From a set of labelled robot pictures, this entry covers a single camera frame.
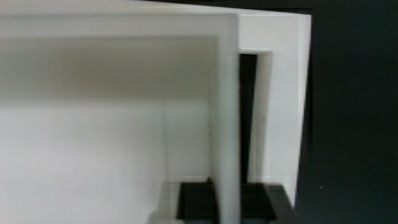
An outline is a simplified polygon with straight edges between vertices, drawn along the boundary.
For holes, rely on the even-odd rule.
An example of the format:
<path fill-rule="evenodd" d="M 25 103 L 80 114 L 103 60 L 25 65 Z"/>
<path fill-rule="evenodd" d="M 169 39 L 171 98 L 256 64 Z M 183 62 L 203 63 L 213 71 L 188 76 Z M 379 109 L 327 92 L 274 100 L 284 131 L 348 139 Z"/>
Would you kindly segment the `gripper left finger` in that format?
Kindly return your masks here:
<path fill-rule="evenodd" d="M 219 202 L 212 181 L 181 183 L 176 219 L 183 224 L 219 224 Z"/>

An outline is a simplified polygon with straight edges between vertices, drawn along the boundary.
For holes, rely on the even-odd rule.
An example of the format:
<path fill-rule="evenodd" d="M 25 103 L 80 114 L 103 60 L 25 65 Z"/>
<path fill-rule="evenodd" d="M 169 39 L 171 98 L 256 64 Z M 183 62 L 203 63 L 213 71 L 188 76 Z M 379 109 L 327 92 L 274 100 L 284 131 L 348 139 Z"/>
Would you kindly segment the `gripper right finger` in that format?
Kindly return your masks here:
<path fill-rule="evenodd" d="M 300 224 L 284 187 L 279 184 L 242 185 L 242 224 Z"/>

